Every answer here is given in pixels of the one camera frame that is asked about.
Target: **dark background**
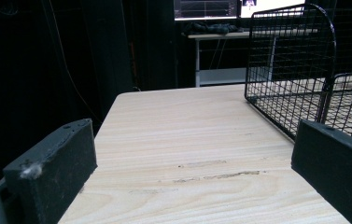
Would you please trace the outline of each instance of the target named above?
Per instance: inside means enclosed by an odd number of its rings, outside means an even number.
[[[194,87],[194,40],[181,34],[188,23],[174,21],[173,1],[14,3],[0,12],[0,178],[8,163],[67,122],[91,118],[96,134],[123,92]],[[315,3],[349,7],[345,0]],[[203,67],[216,46],[204,46]],[[246,43],[228,41],[218,68],[243,67],[244,56]]]

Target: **desk leg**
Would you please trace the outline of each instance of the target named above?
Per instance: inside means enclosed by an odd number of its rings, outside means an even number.
[[[200,48],[199,48],[199,40],[196,39],[196,70],[195,70],[195,85],[196,87],[200,87]]]

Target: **light wood surface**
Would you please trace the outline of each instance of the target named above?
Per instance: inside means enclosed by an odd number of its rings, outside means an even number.
[[[290,168],[244,85],[120,95],[60,223],[347,223]]]

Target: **monitor screen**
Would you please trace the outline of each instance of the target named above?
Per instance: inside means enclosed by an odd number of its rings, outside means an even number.
[[[175,20],[236,19],[239,0],[174,0]]]
[[[256,11],[299,5],[305,3],[305,0],[240,0],[240,3],[239,17],[251,18]]]

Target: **black wall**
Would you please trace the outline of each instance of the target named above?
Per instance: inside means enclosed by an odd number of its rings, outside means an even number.
[[[16,15],[0,13],[0,178],[65,123],[91,118],[96,133],[133,89],[120,0],[17,3]]]
[[[123,0],[134,83],[142,91],[177,88],[173,1]]]

